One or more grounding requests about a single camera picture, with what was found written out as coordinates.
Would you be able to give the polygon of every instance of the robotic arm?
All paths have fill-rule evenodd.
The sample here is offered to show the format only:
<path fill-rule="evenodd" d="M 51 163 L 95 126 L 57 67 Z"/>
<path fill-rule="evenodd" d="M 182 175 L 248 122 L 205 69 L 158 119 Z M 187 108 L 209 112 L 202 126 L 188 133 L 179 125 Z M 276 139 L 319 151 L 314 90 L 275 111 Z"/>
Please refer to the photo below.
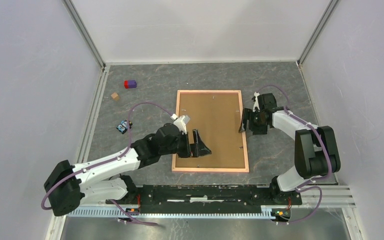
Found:
<path fill-rule="evenodd" d="M 124 148 L 100 159 L 71 165 L 68 160 L 59 162 L 44 184 L 48 192 L 56 183 L 77 171 L 83 171 L 61 185 L 48 197 L 55 216 L 62 216 L 75 210 L 79 205 L 107 199 L 131 200 L 136 197 L 136 186 L 129 176 L 106 180 L 120 173 L 133 171 L 154 164 L 162 155 L 177 154 L 180 158 L 197 158 L 211 154 L 202 142 L 198 130 L 192 130 L 194 143 L 189 143 L 186 124 L 187 115 L 166 123 L 156 133 L 149 134 L 131 144 L 125 155 Z M 93 166 L 114 159 L 108 163 Z"/>
<path fill-rule="evenodd" d="M 292 194 L 311 178 L 328 174 L 326 158 L 323 151 L 318 149 L 321 144 L 307 124 L 292 118 L 291 111 L 286 112 L 283 107 L 278 107 L 272 93 L 255 92 L 252 100 L 253 109 L 245 108 L 242 112 L 240 133 L 249 128 L 253 135 L 265 135 L 270 127 L 285 132 L 295 141 L 294 166 L 271 181 L 270 188 L 274 198 Z M 341 161 L 333 129 L 330 126 L 308 124 L 321 136 L 332 165 L 332 173 L 338 172 Z"/>

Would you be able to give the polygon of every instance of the wooden frame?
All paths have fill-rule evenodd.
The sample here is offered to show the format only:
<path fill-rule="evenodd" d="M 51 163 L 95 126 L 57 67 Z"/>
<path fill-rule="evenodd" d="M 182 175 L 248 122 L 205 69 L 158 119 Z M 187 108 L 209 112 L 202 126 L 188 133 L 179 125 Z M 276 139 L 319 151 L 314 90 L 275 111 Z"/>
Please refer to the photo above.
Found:
<path fill-rule="evenodd" d="M 242 116 L 243 104 L 242 104 L 242 93 L 240 90 L 178 90 L 176 100 L 176 115 L 180 116 L 180 95 L 190 93 L 215 93 L 215 94 L 237 94 L 239 101 L 240 116 Z M 205 167 L 176 167 L 177 155 L 173 154 L 171 170 L 173 172 L 233 172 L 233 173 L 249 173 L 250 165 L 248 162 L 248 148 L 247 148 L 247 137 L 245 132 L 242 132 L 242 144 L 243 144 L 243 158 L 244 168 L 205 168 Z"/>

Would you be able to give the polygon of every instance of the brown board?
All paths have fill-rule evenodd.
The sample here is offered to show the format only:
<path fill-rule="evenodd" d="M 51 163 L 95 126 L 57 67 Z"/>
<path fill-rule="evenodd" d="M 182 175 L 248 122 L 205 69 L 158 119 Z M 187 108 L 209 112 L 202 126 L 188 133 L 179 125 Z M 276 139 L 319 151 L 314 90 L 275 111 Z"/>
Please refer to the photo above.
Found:
<path fill-rule="evenodd" d="M 178 90 L 176 114 L 190 117 L 189 142 L 194 141 L 192 130 L 198 129 L 212 154 L 197 158 L 174 154 L 172 171 L 249 173 L 247 139 L 238 132 L 242 109 L 240 90 Z"/>

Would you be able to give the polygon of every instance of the wooden cube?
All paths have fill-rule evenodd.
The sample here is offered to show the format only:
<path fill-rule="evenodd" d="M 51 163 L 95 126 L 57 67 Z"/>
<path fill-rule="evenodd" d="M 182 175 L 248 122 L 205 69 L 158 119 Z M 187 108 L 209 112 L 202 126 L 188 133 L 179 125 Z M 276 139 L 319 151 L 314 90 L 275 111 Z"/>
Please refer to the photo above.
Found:
<path fill-rule="evenodd" d="M 114 92 L 113 94 L 111 94 L 111 98 L 114 99 L 114 101 L 118 101 L 118 100 L 120 100 L 120 96 L 119 96 L 116 92 Z"/>

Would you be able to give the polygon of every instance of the gray marble surface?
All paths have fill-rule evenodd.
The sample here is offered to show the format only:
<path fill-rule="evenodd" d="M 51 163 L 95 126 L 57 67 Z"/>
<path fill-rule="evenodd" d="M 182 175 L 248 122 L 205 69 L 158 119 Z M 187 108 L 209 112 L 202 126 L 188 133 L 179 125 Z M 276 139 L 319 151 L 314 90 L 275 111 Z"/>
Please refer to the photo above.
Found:
<path fill-rule="evenodd" d="M 125 89 L 124 80 L 135 79 L 137 88 Z M 251 108 L 253 93 L 267 84 L 281 86 L 291 100 L 291 110 L 297 116 L 316 123 L 313 107 L 295 62 L 191 63 L 153 65 L 113 65 L 101 102 L 99 116 L 90 147 L 88 161 L 122 150 L 128 144 L 128 134 L 116 126 L 127 118 L 129 109 L 137 103 L 150 101 L 171 112 L 176 109 L 177 90 L 241 90 L 243 106 Z M 111 98 L 118 93 L 119 101 Z M 285 97 L 273 87 L 279 106 Z M 140 105 L 132 114 L 133 141 L 154 133 L 170 116 L 153 105 Z M 294 141 L 278 129 L 267 135 L 252 136 L 247 132 L 249 173 L 172 172 L 172 156 L 162 156 L 158 163 L 127 172 L 137 185 L 143 184 L 268 184 L 274 176 L 294 165 Z"/>

